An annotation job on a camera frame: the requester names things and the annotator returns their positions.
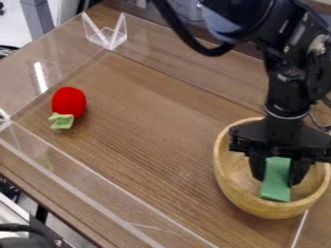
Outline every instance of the strawberry toy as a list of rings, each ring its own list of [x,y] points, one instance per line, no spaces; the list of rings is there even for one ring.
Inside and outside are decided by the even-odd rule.
[[[53,99],[54,115],[50,120],[57,121],[53,129],[70,129],[86,109],[87,98],[83,91],[73,87],[61,88]]]

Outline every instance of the wooden bowl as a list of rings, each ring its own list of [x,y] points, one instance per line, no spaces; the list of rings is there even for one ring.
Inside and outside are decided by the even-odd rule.
[[[291,189],[290,202],[261,199],[261,182],[251,175],[249,158],[229,151],[229,128],[261,119],[241,120],[223,129],[214,149],[215,174],[227,198],[243,211],[266,219],[286,219],[310,209],[323,195],[330,183],[330,164],[311,166],[305,181]]]

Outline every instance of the red strawberry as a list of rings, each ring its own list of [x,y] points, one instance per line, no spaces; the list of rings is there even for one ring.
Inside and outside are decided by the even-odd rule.
[[[63,87],[53,99],[54,115],[50,120],[55,120],[54,129],[70,129],[74,120],[78,119],[87,109],[87,98],[82,90],[73,87]]]

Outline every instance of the wooden table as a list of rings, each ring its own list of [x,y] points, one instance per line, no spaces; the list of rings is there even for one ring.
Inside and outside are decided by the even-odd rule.
[[[119,13],[99,5],[90,15],[98,25],[114,26]],[[302,217],[267,221],[243,213],[214,175],[219,132],[262,115],[269,83],[262,61],[235,52],[206,58],[170,30],[133,17],[130,40],[115,52],[89,45],[82,28],[74,19],[0,64],[7,83],[0,107],[15,121],[0,136],[0,173],[102,247],[149,247],[153,240],[155,247],[290,247]],[[39,57],[55,86],[20,110],[40,92],[22,83],[31,72],[14,75],[14,68],[31,60],[35,65]],[[89,111],[70,131],[55,132],[51,98],[65,85],[85,90]],[[318,114],[329,117],[325,109]],[[131,201],[122,199],[122,189]],[[310,211],[298,247],[327,247],[330,202],[329,191]],[[162,214],[150,214],[151,207]]]

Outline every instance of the green object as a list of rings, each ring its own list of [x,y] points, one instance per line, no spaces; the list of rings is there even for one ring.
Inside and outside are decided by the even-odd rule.
[[[59,114],[55,112],[48,120],[57,121],[51,127],[53,129],[70,129],[73,127],[75,117],[73,114]]]
[[[267,158],[261,198],[274,202],[290,202],[290,167],[291,159],[279,157]]]

